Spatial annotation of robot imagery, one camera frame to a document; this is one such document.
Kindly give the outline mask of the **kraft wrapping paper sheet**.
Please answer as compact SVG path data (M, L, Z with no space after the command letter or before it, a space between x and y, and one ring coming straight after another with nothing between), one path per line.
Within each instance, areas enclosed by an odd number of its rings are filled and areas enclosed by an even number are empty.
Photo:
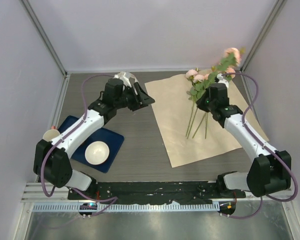
M211 114L189 99L192 84L184 74L145 84L173 168L240 149L239 142Z

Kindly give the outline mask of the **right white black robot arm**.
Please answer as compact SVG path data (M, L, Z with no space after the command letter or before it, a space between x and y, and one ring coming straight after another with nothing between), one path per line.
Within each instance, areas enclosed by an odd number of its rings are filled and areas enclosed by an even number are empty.
M243 119L242 110L231 105L224 83L213 83L196 102L197 107L227 130L247 153L252 165L249 172L228 172L218 176L216 193L223 198L234 190L249 191L256 197L287 190L291 186L291 156L267 143Z

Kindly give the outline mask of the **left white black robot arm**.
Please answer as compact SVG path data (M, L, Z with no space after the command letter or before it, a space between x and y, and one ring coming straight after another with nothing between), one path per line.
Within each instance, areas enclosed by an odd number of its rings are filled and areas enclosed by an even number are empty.
M126 76L115 75L105 84L100 96L90 105L84 104L84 114L73 125L56 137L41 139L35 147L33 171L40 177L43 193L51 197L46 182L52 187L68 187L79 191L90 200L97 192L94 178L72 169L70 159L73 153L95 131L107 124L119 109L136 111L155 103L138 81L130 83Z

